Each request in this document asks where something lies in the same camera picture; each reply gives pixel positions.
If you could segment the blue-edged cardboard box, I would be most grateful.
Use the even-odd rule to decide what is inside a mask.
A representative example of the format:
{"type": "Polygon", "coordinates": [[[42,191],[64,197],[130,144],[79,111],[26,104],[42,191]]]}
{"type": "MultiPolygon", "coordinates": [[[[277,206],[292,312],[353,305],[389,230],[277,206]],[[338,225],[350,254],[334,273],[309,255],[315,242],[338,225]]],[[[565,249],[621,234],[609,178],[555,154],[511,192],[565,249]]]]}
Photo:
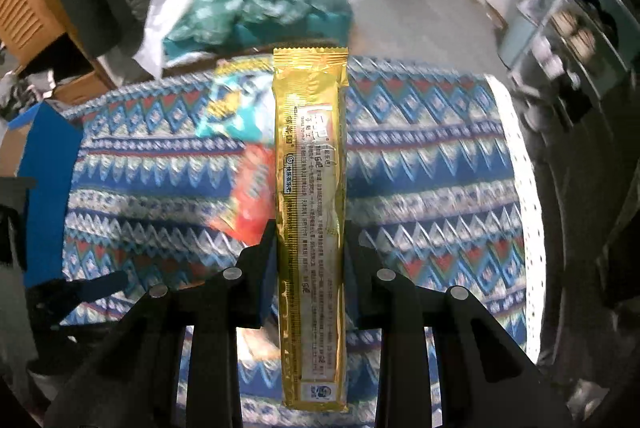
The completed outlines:
{"type": "Polygon", "coordinates": [[[32,179],[26,209],[27,288],[62,276],[63,229],[82,132],[47,102],[8,123],[1,174],[32,179]]]}

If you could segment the red orange snack packet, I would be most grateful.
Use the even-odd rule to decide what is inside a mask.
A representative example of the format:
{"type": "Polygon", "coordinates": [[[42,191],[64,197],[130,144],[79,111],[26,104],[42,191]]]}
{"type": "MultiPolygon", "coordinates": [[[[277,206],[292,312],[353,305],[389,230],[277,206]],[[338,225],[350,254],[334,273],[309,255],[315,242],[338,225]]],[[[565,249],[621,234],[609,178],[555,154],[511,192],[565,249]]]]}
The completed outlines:
{"type": "Polygon", "coordinates": [[[228,205],[209,226],[247,246],[260,242],[267,222],[274,216],[274,151],[248,144],[236,172],[228,205]]]}

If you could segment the teal cartoon snack bag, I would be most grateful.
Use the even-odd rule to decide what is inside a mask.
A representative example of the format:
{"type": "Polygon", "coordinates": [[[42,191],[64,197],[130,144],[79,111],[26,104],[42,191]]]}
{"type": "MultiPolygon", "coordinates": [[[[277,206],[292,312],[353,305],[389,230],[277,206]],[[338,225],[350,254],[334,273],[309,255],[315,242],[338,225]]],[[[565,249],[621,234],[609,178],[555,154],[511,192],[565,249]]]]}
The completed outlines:
{"type": "Polygon", "coordinates": [[[271,55],[235,57],[218,64],[195,135],[272,146],[276,123],[272,81],[271,55]]]}

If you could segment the wooden louvered cabinet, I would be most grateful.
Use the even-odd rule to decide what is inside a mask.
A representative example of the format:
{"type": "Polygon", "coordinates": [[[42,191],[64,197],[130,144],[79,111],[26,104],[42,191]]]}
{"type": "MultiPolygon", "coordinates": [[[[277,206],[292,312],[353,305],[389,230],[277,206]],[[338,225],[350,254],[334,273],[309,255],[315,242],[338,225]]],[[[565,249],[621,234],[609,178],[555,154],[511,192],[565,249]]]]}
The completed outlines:
{"type": "Polygon", "coordinates": [[[68,105],[87,102],[115,84],[98,60],[89,56],[61,0],[1,0],[1,42],[18,62],[19,73],[49,55],[74,70],[47,94],[68,105]]]}

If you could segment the metal shoe rack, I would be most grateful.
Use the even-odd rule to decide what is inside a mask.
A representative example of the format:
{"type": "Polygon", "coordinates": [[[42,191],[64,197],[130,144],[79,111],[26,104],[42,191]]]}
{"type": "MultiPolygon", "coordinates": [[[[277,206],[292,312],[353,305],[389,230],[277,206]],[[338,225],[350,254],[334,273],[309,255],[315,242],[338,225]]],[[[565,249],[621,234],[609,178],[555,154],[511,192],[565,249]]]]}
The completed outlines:
{"type": "Polygon", "coordinates": [[[639,19],[628,0],[544,1],[509,74],[530,105],[569,129],[625,81],[639,82],[639,19]]]}

